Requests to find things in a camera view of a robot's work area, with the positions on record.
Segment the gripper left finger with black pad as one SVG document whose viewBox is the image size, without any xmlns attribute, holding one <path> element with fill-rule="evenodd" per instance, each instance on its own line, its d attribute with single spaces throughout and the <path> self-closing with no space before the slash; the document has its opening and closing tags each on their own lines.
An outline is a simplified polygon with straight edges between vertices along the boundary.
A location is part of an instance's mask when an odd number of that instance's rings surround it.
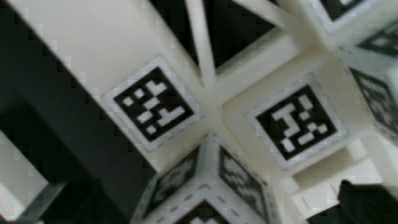
<svg viewBox="0 0 398 224">
<path fill-rule="evenodd" d="M 17 224 L 118 224 L 120 211 L 99 181 L 52 183 Z"/>
</svg>

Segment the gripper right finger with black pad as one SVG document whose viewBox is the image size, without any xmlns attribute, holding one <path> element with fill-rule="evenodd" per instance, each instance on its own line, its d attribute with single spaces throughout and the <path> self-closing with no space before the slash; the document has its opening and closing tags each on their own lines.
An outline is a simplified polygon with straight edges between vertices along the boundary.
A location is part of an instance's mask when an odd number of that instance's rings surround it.
<svg viewBox="0 0 398 224">
<path fill-rule="evenodd" d="M 342 181 L 338 205 L 308 218 L 310 224 L 398 224 L 398 199 L 381 184 Z"/>
</svg>

